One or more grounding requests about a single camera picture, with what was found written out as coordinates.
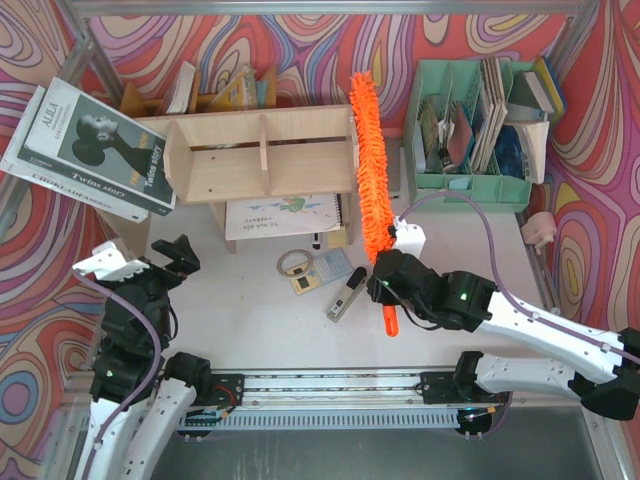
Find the small stapler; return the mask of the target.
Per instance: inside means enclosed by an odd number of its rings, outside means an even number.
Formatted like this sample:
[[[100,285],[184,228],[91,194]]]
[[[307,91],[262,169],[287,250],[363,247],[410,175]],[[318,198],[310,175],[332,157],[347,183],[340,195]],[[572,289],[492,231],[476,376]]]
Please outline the small stapler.
[[[326,313],[326,317],[330,321],[337,323],[342,318],[364,288],[367,276],[367,269],[363,266],[353,271]]]

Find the orange microfiber duster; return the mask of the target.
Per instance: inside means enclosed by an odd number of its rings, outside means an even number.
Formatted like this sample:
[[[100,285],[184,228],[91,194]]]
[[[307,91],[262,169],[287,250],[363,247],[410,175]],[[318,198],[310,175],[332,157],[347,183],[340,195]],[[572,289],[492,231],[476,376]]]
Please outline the orange microfiber duster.
[[[379,100],[370,72],[351,78],[350,102],[359,145],[358,194],[364,249],[374,266],[378,254],[394,244],[394,216],[388,191],[387,154],[380,123]]]

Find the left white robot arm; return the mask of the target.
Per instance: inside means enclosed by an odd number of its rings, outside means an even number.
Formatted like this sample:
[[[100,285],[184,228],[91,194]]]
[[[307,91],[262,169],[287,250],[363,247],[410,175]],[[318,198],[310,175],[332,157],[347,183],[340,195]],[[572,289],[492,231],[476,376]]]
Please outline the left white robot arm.
[[[212,385],[208,360],[162,356],[178,333],[169,292],[200,270],[200,260],[186,235],[152,248],[168,264],[134,258],[107,241],[72,267],[106,298],[78,479],[150,478],[178,419]]]

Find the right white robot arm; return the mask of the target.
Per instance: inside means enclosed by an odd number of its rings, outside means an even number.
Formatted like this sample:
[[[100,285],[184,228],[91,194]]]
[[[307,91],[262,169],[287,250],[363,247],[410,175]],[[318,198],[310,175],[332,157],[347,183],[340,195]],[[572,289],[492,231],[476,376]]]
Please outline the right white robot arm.
[[[512,297],[493,281],[466,271],[438,274],[398,250],[377,256],[367,284],[371,299],[400,306],[430,330],[509,337],[538,352],[507,358],[465,351],[452,387],[470,401],[528,391],[577,399],[587,410],[630,421],[639,406],[639,333],[584,326]]]

